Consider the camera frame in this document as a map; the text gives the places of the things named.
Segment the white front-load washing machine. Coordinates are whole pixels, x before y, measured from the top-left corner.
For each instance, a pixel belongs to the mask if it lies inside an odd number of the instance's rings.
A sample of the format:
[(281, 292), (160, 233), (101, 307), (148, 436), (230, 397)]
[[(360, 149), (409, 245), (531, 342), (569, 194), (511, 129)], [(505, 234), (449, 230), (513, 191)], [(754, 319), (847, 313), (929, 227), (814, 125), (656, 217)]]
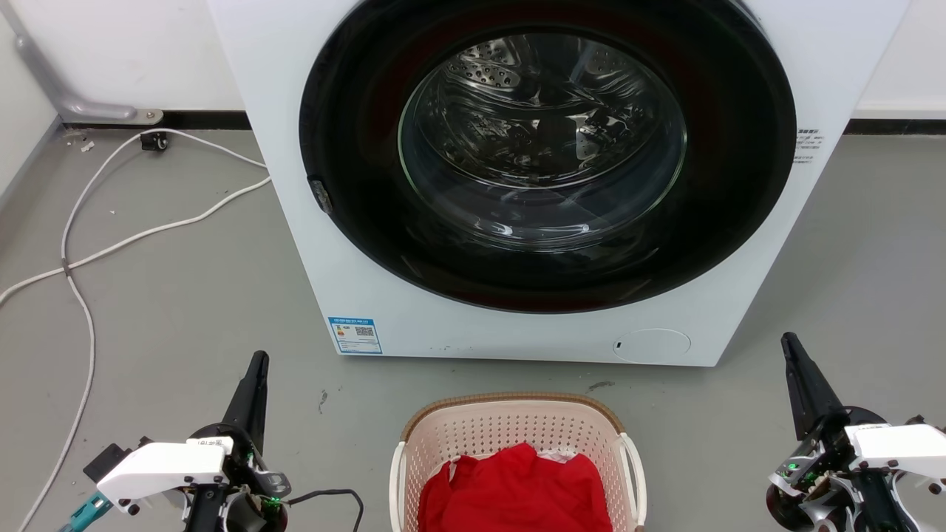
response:
[(370, 318), (389, 357), (628, 364), (615, 340), (669, 329), (690, 338), (683, 366), (716, 366), (847, 128), (911, 0), (739, 0), (783, 61), (797, 129), (824, 136), (795, 165), (770, 215), (731, 256), (680, 287), (587, 313), (517, 313), (444, 299), (377, 266), (323, 212), (299, 143), (314, 61), (364, 0), (208, 0), (220, 43), (305, 272), (328, 317)]

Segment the blue energy label sticker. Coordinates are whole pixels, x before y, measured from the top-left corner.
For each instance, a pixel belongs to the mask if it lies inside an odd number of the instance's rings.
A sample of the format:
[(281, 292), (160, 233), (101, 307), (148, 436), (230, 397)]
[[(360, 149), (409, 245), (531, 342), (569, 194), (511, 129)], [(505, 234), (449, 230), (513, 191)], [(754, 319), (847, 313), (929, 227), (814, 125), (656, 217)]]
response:
[(338, 352), (342, 355), (382, 355), (381, 339), (370, 318), (328, 317)]

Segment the black round washer door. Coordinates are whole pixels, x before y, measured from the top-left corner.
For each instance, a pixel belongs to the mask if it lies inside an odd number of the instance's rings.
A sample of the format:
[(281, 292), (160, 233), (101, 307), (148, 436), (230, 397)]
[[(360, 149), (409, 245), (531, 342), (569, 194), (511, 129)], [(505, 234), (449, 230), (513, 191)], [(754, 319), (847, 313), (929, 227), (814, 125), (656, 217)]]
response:
[(517, 313), (704, 275), (793, 166), (783, 61), (739, 0), (364, 0), (314, 61), (300, 151), (377, 266)]

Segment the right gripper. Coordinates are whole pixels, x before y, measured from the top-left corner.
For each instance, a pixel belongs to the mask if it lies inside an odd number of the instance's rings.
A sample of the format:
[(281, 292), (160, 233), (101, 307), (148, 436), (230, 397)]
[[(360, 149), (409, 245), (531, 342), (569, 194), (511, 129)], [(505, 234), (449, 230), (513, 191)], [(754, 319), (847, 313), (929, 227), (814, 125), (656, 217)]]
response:
[(781, 337), (795, 437), (800, 445), (769, 478), (769, 514), (790, 532), (884, 532), (888, 475), (851, 469), (845, 427), (882, 422), (868, 409), (844, 407), (797, 334)]

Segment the red garment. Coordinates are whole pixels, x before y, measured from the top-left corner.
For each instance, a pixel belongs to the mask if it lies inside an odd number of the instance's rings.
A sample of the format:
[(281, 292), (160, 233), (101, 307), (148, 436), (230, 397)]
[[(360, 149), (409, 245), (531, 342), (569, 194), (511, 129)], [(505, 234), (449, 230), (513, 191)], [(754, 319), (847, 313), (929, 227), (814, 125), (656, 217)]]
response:
[(614, 532), (591, 459), (555, 463), (526, 442), (440, 465), (423, 485), (416, 523), (417, 532)]

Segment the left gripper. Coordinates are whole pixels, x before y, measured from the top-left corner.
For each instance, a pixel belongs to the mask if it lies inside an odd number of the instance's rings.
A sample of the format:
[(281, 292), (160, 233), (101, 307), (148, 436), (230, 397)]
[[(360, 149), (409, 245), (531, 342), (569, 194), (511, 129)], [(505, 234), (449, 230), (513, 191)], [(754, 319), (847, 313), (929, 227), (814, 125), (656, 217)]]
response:
[(189, 489), (189, 532), (286, 532), (282, 498), (291, 492), (286, 475), (262, 459), (270, 357), (256, 351), (237, 384), (222, 422), (192, 438), (232, 437), (234, 450), (224, 460), (229, 481)]

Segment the beige perforated laundry basket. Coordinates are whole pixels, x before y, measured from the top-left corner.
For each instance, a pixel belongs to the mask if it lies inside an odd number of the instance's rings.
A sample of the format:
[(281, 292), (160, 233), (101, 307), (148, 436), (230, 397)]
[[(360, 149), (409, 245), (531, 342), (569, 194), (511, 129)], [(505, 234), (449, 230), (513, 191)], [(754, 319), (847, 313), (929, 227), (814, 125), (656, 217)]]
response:
[(602, 479), (614, 532), (646, 532), (646, 477), (622, 422), (594, 398), (548, 392), (445, 398), (417, 411), (389, 469), (392, 532), (418, 532), (423, 485), (441, 465), (483, 459), (523, 442), (539, 452), (588, 457)]

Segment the grey wall pipe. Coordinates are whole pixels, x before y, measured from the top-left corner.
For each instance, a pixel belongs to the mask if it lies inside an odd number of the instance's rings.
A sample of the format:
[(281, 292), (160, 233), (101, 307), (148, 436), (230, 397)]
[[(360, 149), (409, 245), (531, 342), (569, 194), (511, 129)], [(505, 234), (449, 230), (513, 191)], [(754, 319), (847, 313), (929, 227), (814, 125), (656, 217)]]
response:
[(56, 72), (44, 52), (31, 39), (10, 0), (0, 0), (0, 13), (13, 31), (14, 50), (64, 123), (79, 126), (138, 128), (156, 126), (163, 121), (165, 117), (163, 110), (98, 102), (88, 100), (78, 94)]

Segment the black baseboard strip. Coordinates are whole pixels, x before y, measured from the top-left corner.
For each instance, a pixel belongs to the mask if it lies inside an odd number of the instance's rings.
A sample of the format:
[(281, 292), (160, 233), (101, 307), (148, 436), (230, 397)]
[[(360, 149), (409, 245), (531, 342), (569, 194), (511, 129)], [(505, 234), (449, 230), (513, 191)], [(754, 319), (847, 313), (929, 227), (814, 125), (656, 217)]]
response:
[[(92, 123), (62, 119), (68, 129), (146, 130), (166, 127), (174, 130), (250, 131), (246, 112), (167, 111), (155, 124)], [(946, 136), (946, 119), (851, 119), (843, 132), (848, 136)]]

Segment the round white filter cover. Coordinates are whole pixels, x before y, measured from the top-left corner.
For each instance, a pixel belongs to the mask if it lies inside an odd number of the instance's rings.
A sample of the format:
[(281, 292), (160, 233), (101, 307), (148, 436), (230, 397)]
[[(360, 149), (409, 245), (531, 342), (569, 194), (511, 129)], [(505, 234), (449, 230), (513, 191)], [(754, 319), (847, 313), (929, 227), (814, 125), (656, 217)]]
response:
[(645, 329), (629, 332), (613, 344), (616, 357), (629, 364), (683, 366), (690, 338), (680, 331)]

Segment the small printed text sticker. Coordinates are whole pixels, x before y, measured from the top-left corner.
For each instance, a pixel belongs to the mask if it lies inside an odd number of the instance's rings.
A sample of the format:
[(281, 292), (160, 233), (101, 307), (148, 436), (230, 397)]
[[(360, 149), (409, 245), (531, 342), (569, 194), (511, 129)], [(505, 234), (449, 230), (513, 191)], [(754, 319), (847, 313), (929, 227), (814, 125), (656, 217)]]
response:
[(794, 161), (795, 165), (813, 163), (815, 155), (823, 145), (824, 136), (819, 129), (797, 129), (795, 135)]

